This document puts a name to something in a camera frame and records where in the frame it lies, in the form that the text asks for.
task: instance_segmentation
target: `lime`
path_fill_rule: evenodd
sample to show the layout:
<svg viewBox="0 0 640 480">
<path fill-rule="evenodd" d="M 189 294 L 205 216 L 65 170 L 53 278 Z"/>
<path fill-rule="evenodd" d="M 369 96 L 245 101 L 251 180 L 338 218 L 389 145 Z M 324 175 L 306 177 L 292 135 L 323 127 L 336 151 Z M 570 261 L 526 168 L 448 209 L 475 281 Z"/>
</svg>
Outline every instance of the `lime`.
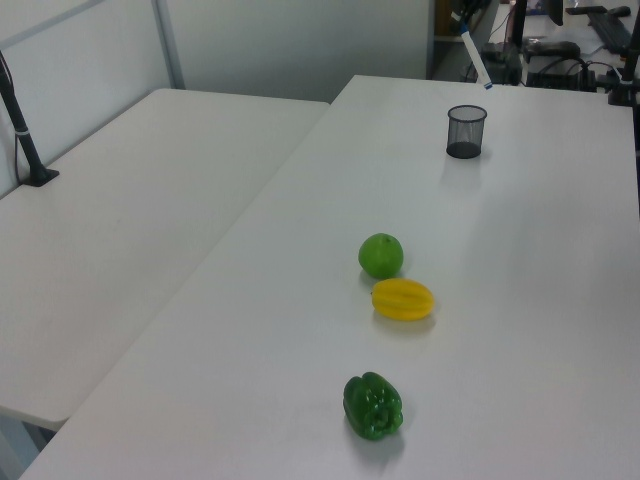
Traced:
<svg viewBox="0 0 640 480">
<path fill-rule="evenodd" d="M 403 260 L 400 242 L 386 233 L 371 235 L 358 252 L 360 266 L 373 278 L 393 277 L 400 271 Z"/>
</svg>

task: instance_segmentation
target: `white table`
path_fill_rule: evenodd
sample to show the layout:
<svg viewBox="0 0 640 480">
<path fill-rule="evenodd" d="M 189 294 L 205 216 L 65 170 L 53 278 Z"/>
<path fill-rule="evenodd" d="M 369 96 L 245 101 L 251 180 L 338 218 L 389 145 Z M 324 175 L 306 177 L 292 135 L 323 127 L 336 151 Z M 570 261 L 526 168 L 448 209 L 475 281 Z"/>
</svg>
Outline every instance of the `white table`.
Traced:
<svg viewBox="0 0 640 480">
<path fill-rule="evenodd" d="M 606 100 L 355 77 L 23 479 L 637 478 L 633 128 Z M 463 103 L 489 113 L 470 161 L 444 153 Z M 430 319 L 374 314 L 378 231 Z M 342 408 L 369 370 L 404 402 L 379 443 Z"/>
<path fill-rule="evenodd" d="M 160 90 L 0 201 L 0 413 L 57 429 L 328 108 Z"/>
</svg>

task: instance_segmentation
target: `white wall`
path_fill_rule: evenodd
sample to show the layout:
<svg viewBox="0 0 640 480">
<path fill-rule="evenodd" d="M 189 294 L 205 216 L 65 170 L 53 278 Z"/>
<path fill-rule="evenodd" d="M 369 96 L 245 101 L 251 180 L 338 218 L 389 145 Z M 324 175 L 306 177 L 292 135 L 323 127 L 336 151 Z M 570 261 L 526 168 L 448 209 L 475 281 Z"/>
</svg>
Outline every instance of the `white wall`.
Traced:
<svg viewBox="0 0 640 480">
<path fill-rule="evenodd" d="M 0 47 L 45 165 L 170 83 L 152 0 L 105 0 Z M 0 104 L 0 197 L 15 187 L 13 144 L 13 126 Z M 25 166 L 21 158 L 23 178 Z"/>
<path fill-rule="evenodd" d="M 354 74 L 426 78 L 433 0 L 159 0 L 193 90 L 331 102 Z"/>
</svg>

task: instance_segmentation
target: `mesh pen holder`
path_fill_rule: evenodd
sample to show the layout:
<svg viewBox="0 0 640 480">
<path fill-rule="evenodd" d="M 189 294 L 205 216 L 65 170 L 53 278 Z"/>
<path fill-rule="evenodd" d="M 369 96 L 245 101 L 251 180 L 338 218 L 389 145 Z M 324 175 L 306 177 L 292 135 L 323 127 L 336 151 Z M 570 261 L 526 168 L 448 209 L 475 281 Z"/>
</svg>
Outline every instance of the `mesh pen holder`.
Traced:
<svg viewBox="0 0 640 480">
<path fill-rule="evenodd" d="M 474 105 L 459 105 L 448 112 L 447 153 L 455 158 L 474 158 L 482 151 L 482 131 L 487 111 Z"/>
</svg>

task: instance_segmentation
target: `green bell pepper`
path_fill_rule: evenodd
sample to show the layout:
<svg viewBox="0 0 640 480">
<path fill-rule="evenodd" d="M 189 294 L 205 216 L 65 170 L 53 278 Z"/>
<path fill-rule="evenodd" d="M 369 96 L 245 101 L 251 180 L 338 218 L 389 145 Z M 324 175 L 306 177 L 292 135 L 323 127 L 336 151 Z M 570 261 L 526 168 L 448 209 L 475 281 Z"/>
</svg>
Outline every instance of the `green bell pepper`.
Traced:
<svg viewBox="0 0 640 480">
<path fill-rule="evenodd" d="M 398 391 L 377 373 L 353 377 L 344 387 L 342 401 L 351 428 L 367 440 L 380 440 L 402 425 Z"/>
</svg>

